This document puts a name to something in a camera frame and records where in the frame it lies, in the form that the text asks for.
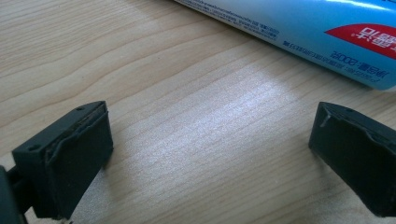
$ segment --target light wood tabletop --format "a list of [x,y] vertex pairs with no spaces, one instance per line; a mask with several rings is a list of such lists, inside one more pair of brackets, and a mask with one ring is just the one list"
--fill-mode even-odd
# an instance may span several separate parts
[[73,223],[396,222],[372,215],[307,144],[318,102],[396,129],[396,94],[172,0],[1,1],[0,164],[99,100],[114,153]]

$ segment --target wooden surface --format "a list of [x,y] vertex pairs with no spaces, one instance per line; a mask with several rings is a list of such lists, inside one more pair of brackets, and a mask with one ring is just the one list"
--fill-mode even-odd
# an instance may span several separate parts
[[319,101],[396,128],[396,94],[171,0],[4,0],[0,18],[7,169],[57,118],[107,101],[115,151],[74,223],[395,223],[307,142]]

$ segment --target black clamp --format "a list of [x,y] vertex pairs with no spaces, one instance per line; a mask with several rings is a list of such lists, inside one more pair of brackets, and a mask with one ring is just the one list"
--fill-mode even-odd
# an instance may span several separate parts
[[350,108],[322,102],[309,147],[375,215],[396,216],[396,131]]
[[12,151],[16,163],[0,166],[0,223],[37,217],[70,218],[113,151],[106,102],[82,105]]

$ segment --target tube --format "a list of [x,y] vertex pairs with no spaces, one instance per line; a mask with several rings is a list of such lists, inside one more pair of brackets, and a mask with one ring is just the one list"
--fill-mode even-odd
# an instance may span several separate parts
[[313,63],[396,91],[396,0],[176,0]]

